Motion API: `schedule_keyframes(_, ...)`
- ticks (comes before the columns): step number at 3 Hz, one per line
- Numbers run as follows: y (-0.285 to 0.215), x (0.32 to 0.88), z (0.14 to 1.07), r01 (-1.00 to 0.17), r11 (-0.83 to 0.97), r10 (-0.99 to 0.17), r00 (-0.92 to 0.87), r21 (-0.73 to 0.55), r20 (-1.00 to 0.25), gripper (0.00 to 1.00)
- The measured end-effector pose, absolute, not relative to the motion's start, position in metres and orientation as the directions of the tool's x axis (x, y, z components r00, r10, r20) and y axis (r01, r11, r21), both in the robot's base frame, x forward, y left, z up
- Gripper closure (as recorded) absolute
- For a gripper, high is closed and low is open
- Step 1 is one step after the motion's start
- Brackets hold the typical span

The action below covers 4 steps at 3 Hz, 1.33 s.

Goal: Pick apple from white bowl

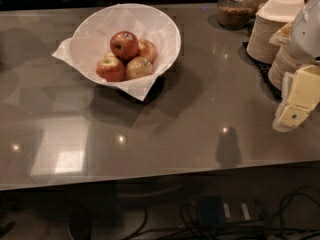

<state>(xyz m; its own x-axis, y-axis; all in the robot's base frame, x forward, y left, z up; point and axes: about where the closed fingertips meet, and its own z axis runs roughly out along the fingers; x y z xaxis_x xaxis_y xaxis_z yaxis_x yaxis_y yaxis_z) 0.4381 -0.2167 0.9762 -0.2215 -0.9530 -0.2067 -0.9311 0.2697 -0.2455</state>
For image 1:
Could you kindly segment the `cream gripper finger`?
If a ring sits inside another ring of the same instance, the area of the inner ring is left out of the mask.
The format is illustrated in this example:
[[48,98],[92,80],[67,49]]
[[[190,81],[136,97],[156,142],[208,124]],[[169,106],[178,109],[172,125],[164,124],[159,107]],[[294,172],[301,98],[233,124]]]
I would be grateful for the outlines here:
[[307,65],[298,69],[294,75],[293,90],[297,105],[295,125],[298,128],[320,102],[320,67]]

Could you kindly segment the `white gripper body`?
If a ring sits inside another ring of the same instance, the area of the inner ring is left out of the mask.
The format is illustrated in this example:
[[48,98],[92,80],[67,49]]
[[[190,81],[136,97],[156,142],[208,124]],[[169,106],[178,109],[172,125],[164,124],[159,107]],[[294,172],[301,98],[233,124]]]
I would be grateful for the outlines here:
[[286,72],[282,81],[282,101],[279,104],[275,118],[273,120],[273,129],[278,132],[289,132],[296,128],[295,120],[297,117],[297,105],[295,100],[295,91],[293,83],[295,75]]

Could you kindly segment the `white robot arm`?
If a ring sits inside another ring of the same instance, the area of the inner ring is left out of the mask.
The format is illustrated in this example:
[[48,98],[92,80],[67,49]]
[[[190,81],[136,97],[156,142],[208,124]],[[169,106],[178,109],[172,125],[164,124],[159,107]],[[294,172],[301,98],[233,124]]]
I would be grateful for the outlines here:
[[302,66],[285,73],[282,80],[282,102],[273,128],[289,132],[298,128],[320,103],[320,0],[309,0],[293,21],[289,55]]

